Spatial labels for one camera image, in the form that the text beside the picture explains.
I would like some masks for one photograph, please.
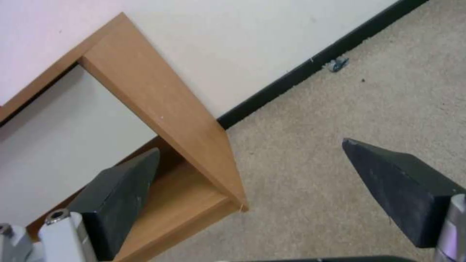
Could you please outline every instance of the carpet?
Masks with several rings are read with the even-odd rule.
[[[157,256],[214,262],[431,261],[371,197],[344,137],[409,152],[466,186],[466,1],[430,0],[228,130],[251,210]]]

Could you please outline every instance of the silver metal part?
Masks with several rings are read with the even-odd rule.
[[[0,223],[0,235],[4,235],[8,238],[13,237],[13,228],[8,223]]]
[[[65,218],[68,218],[69,216],[70,214],[69,214],[68,209],[66,208],[57,209],[47,215],[47,217],[45,218],[45,224],[49,226]]]
[[[464,262],[466,260],[466,201],[465,195],[454,195],[440,233],[435,262]]]
[[[47,262],[97,262],[81,214],[57,211],[49,215],[55,221],[39,230]]]
[[[10,226],[13,234],[7,237],[0,234],[0,262],[23,262],[33,248],[26,229],[19,226]]]

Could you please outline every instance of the white wall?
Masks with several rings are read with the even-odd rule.
[[[218,117],[394,2],[0,1],[0,104],[70,48],[124,11],[209,111]],[[9,187],[15,186],[23,194],[10,201],[4,200],[5,194],[0,194],[0,221],[19,224],[32,221],[85,184],[93,171],[114,164],[122,155],[154,136],[108,92],[101,91],[103,87],[90,75],[75,71],[73,73],[80,76],[74,81],[67,76],[57,84],[63,88],[72,86],[66,99],[62,98],[65,93],[46,98],[50,103],[57,100],[57,104],[42,105],[50,109],[27,117],[25,123],[16,124],[22,120],[14,120],[0,129],[0,192],[10,192]],[[64,110],[69,103],[77,108],[92,108],[95,115]],[[109,117],[114,110],[120,113]],[[55,114],[60,114],[61,120],[54,119]],[[74,119],[76,125],[80,123],[80,129],[73,130],[72,124],[63,127],[63,122],[70,121],[68,118]],[[106,132],[97,131],[96,124],[108,127],[121,124],[120,128],[124,126],[125,131],[108,137]],[[73,136],[65,138],[71,130]],[[28,135],[40,139],[43,144],[39,146],[36,141],[25,140]],[[88,139],[85,146],[82,145],[84,138]],[[55,146],[63,141],[68,143],[66,147]],[[24,166],[29,158],[35,160]],[[60,167],[55,166],[58,162],[62,163]],[[34,185],[37,181],[48,183],[49,191],[41,197],[37,197],[42,190]],[[50,190],[54,186],[62,187],[60,193]]]

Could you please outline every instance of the black rubber pad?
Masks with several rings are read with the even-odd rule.
[[[146,202],[159,158],[154,148],[103,170],[69,204],[70,211],[82,214],[99,261],[111,261],[120,251]]]
[[[466,190],[413,155],[348,138],[343,149],[372,196],[411,242],[435,247],[450,198]]]

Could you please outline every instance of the wooden board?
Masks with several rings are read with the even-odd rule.
[[[236,210],[184,161],[154,182],[115,261],[147,261]]]
[[[59,60],[53,63],[42,74],[36,77],[29,85],[24,87],[18,94],[11,98],[0,108],[0,126],[2,126],[10,117],[12,117],[21,107],[27,104],[31,99],[40,94],[44,89],[58,80],[63,73],[66,73],[69,68],[76,65],[78,59],[93,47],[100,39],[108,34],[120,22],[126,20],[126,16],[121,13],[105,24],[91,36],[82,41],[75,48],[71,49]]]
[[[129,19],[123,19],[79,63],[247,210],[225,131]]]

